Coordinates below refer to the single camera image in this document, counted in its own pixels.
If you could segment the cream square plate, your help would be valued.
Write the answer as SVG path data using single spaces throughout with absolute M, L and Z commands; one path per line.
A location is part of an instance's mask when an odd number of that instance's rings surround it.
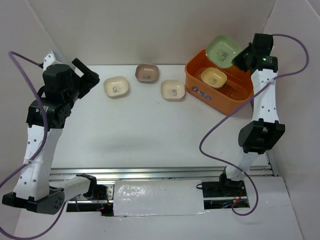
M 103 89 L 109 98 L 119 98 L 129 92 L 129 83 L 124 76 L 110 77 L 104 81 Z
M 180 101 L 186 93 L 185 84 L 181 80 L 164 80 L 160 85 L 160 93 L 167 101 Z

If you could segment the green square plate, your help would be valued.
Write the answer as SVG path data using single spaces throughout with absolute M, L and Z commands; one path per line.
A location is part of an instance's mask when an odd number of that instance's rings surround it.
M 216 36 L 205 50 L 207 58 L 222 69 L 233 65 L 232 60 L 242 51 L 238 42 L 227 35 Z

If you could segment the yellow square plate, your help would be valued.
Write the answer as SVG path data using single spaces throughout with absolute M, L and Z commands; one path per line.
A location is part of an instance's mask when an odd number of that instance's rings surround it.
M 227 83 L 228 77 L 218 68 L 208 67 L 200 74 L 200 79 L 210 87 L 218 90 Z

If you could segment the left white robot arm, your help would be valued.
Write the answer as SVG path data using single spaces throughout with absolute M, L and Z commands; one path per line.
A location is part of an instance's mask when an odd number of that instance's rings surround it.
M 92 200 L 99 193 L 97 179 L 84 173 L 50 185 L 52 162 L 66 119 L 76 101 L 100 81 L 99 75 L 78 58 L 72 64 L 82 76 L 64 63 L 43 66 L 44 85 L 35 92 L 36 99 L 28 108 L 28 139 L 20 176 L 13 191 L 3 195 L 3 205 L 54 215 L 78 195 Z

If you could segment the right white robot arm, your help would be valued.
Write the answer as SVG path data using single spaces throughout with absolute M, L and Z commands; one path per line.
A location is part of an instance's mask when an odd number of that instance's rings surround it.
M 234 66 L 250 72 L 255 98 L 252 100 L 251 122 L 238 134 L 239 155 L 235 163 L 227 166 L 219 176 L 217 189 L 223 196 L 229 196 L 244 186 L 244 173 L 285 133 L 285 125 L 279 122 L 276 108 L 278 59 L 271 56 L 273 45 L 271 34 L 256 33 L 248 47 L 232 60 Z

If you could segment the orange plastic bin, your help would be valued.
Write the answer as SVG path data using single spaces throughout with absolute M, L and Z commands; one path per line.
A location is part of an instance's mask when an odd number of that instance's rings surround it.
M 226 75 L 223 86 L 215 88 L 201 79 L 201 74 L 215 68 Z M 234 65 L 220 68 L 212 63 L 202 49 L 185 65 L 185 88 L 188 93 L 202 100 L 224 115 L 229 115 L 253 95 L 250 73 L 241 71 Z

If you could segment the brown square plate rear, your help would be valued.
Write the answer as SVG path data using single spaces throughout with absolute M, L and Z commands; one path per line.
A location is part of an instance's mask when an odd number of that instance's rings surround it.
M 155 82 L 160 74 L 160 70 L 157 65 L 144 63 L 139 64 L 135 70 L 135 78 L 139 82 L 153 83 Z

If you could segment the white foil cover plate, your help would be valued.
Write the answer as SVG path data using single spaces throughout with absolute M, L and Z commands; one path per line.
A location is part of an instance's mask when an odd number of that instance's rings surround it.
M 205 213 L 200 180 L 117 181 L 113 213 L 117 217 L 189 216 Z

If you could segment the aluminium rail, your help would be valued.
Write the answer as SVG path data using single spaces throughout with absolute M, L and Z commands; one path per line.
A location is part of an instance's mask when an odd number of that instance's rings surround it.
M 62 181 L 81 174 L 94 176 L 100 181 L 206 179 L 219 177 L 223 169 L 223 167 L 54 168 L 51 170 L 49 179 Z

